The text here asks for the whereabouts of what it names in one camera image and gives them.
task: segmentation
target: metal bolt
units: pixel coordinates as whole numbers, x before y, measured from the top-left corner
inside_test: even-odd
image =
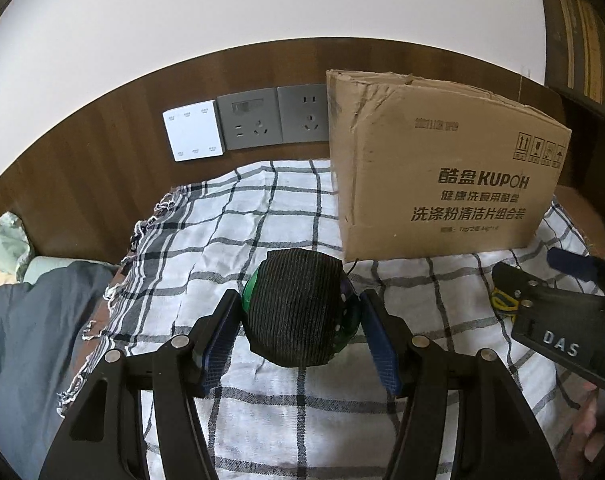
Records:
[[[411,338],[411,344],[418,348],[427,348],[429,346],[429,338],[423,335],[415,335]]]
[[[177,335],[171,340],[173,348],[183,348],[189,344],[189,338],[186,335]]]
[[[115,363],[120,359],[120,352],[118,350],[110,350],[105,354],[105,361],[108,363]]]
[[[495,361],[499,358],[491,348],[483,348],[481,350],[481,357],[486,361]]]

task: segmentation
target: pillow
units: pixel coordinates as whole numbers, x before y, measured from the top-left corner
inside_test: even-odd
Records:
[[[31,283],[34,285],[38,278],[42,276],[44,273],[49,272],[54,269],[61,269],[63,267],[68,267],[73,262],[89,262],[91,264],[99,264],[107,267],[114,272],[118,267],[113,266],[112,264],[108,264],[105,262],[97,262],[95,260],[73,260],[72,258],[52,258],[50,256],[36,256],[29,263],[25,275],[23,277],[23,281],[26,283]]]
[[[33,257],[34,250],[22,220],[7,211],[0,217],[0,270],[15,275],[22,282]]]

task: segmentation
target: human hand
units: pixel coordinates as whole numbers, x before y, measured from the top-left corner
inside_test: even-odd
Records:
[[[598,400],[596,386],[586,383],[585,389],[590,391],[589,397],[580,408],[576,421],[571,427],[573,434],[565,456],[559,463],[563,480],[578,480],[588,463],[593,462],[605,445],[605,434],[594,433]]]

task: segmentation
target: gray power outlet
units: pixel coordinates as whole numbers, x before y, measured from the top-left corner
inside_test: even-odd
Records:
[[[284,142],[329,140],[327,85],[278,87]]]
[[[216,101],[228,150],[282,144],[275,88],[223,95]]]

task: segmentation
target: blue object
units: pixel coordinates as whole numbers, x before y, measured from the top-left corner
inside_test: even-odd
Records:
[[[365,293],[360,295],[362,305],[360,323],[365,331],[369,350],[374,358],[381,383],[393,395],[401,394],[401,378],[398,375],[398,355],[391,344],[383,323]]]
[[[598,279],[597,261],[593,256],[581,256],[556,247],[547,251],[547,263],[552,269],[584,282],[595,282]]]
[[[112,278],[106,267],[74,262],[35,285],[0,287],[0,452],[23,480],[40,474],[62,422],[57,394]]]
[[[202,359],[202,388],[206,394],[220,382],[224,366],[229,359],[233,343],[236,341],[236,336],[240,329],[241,311],[242,309],[237,308],[234,301],[229,303],[209,345],[204,351]]]

